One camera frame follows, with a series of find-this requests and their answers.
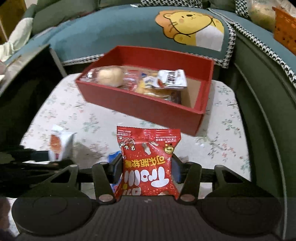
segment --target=bread roll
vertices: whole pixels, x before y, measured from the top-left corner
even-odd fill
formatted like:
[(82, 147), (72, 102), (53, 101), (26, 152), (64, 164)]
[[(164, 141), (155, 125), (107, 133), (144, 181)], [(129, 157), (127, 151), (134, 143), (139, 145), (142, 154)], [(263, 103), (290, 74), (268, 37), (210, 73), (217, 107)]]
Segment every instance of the bread roll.
[(124, 84), (124, 72), (119, 67), (110, 67), (99, 70), (97, 74), (98, 84), (119, 87)]

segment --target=red candy bag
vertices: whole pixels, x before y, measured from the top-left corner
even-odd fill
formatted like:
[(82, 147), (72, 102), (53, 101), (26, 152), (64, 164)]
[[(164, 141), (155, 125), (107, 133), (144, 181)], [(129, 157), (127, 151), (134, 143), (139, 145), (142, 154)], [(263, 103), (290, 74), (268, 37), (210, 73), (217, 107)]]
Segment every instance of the red candy bag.
[(123, 156), (123, 175), (115, 192), (121, 195), (155, 196), (179, 192), (171, 178), (171, 159), (181, 140), (178, 129), (117, 127), (117, 141)]

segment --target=gold seal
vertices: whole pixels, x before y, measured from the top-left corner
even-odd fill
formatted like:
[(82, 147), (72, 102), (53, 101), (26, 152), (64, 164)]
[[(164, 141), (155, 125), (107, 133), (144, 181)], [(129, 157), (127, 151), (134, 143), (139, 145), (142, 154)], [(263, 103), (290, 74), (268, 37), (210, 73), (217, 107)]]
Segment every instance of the gold seal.
[(165, 147), (165, 152), (167, 154), (172, 154), (174, 152), (174, 147), (173, 146), (166, 146)]

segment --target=floral tablecloth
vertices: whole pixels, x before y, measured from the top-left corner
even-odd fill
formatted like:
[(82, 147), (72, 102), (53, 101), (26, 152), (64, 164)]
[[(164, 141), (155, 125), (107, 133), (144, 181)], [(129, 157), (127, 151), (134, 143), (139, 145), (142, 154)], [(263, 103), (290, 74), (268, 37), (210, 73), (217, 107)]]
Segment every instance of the floral tablecloth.
[[(119, 150), (116, 126), (163, 128), (132, 116), (87, 103), (74, 80), (64, 78), (45, 101), (21, 142), (26, 148), (48, 150), (50, 130), (57, 124), (77, 132), (74, 162), (90, 168)], [(219, 81), (212, 81), (203, 123), (196, 137), (182, 134), (174, 152), (183, 161), (193, 161), (204, 168), (222, 164), (249, 179), (248, 150), (239, 109), (233, 91)]]

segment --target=food package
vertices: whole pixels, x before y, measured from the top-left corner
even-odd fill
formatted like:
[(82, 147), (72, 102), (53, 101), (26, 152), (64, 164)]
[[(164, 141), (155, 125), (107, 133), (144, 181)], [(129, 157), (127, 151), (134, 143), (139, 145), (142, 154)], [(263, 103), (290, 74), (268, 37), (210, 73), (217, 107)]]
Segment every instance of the food package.
[(178, 198), (179, 192), (171, 178), (171, 159), (180, 140), (178, 129), (118, 126), (123, 174), (115, 197), (173, 195)]
[[(117, 157), (117, 155), (119, 153), (121, 153), (121, 151), (117, 151), (117, 152), (114, 152), (112, 154), (109, 154), (108, 155), (108, 163), (111, 163)], [(121, 182), (121, 177), (119, 178), (119, 180), (118, 180), (118, 182), (116, 184), (110, 184), (113, 192), (116, 191), (116, 189), (117, 189), (120, 182)]]
[(272, 7), (278, 6), (276, 0), (248, 0), (247, 8), (254, 24), (273, 32), (276, 14)]
[(48, 151), (50, 161), (61, 161), (72, 158), (74, 134), (64, 131), (60, 126), (53, 125)]
[(125, 70), (121, 66), (106, 66), (91, 69), (80, 80), (95, 82), (100, 85), (119, 87), (124, 84)]
[(120, 88), (134, 91), (142, 78), (141, 75), (142, 71), (140, 70), (128, 69), (124, 74), (123, 85), (121, 85)]
[(138, 83), (138, 86), (134, 91), (139, 94), (144, 94), (151, 97), (158, 97), (158, 98), (162, 98), (163, 100), (167, 100), (169, 102), (181, 104), (180, 91), (174, 91), (171, 89), (146, 88), (146, 85), (143, 80), (141, 80)]
[(146, 88), (155, 89), (184, 89), (187, 87), (187, 80), (184, 70), (178, 69), (160, 70), (157, 76), (147, 76), (143, 78)]

